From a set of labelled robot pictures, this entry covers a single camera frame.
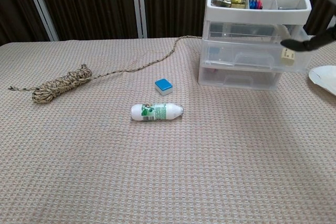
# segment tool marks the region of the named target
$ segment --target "bottle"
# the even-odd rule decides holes
[[[136,104],[131,109],[136,121],[172,120],[183,115],[183,107],[174,103]]]

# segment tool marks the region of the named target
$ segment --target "blue sponge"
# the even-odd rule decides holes
[[[158,90],[161,95],[166,95],[173,92],[173,85],[166,79],[161,79],[155,82],[155,89]]]

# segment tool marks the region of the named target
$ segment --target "table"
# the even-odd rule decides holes
[[[201,40],[41,105],[31,87],[86,63],[93,75],[166,55],[174,38],[0,47],[0,222],[336,223],[336,97],[307,74],[275,92],[201,87]],[[336,44],[310,68],[336,65]],[[154,82],[168,79],[162,97]],[[136,122],[132,105],[182,104]]]

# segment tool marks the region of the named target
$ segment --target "brown curtain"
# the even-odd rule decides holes
[[[201,36],[205,0],[145,0],[149,38]]]
[[[33,0],[0,0],[0,46],[48,40]]]
[[[45,0],[60,40],[137,38],[133,0]]]
[[[310,35],[324,31],[334,15],[334,6],[328,0],[310,0],[312,10],[305,25],[305,30]]]

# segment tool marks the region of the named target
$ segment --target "twisted rope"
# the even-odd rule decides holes
[[[200,37],[197,36],[182,36],[179,37],[178,39],[175,40],[174,46],[172,50],[165,55],[163,58],[149,62],[142,67],[136,68],[136,69],[123,69],[123,70],[115,70],[112,72],[108,72],[106,74],[100,74],[98,76],[93,77],[92,76],[92,71],[87,68],[85,64],[82,64],[80,69],[77,69],[72,72],[68,72],[66,76],[57,78],[52,81],[47,81],[43,83],[42,85],[38,87],[32,87],[32,88],[17,88],[17,87],[12,87],[10,86],[8,89],[12,91],[33,91],[32,94],[32,99],[35,103],[49,103],[53,100],[53,98],[56,98],[60,96],[61,94],[74,89],[90,80],[95,80],[101,77],[109,76],[114,73],[123,73],[123,72],[137,72],[140,71],[146,67],[149,67],[155,63],[158,63],[160,61],[165,60],[168,58],[170,55],[172,55],[175,52],[177,42],[181,39],[186,39],[186,38],[197,38],[199,39]]]

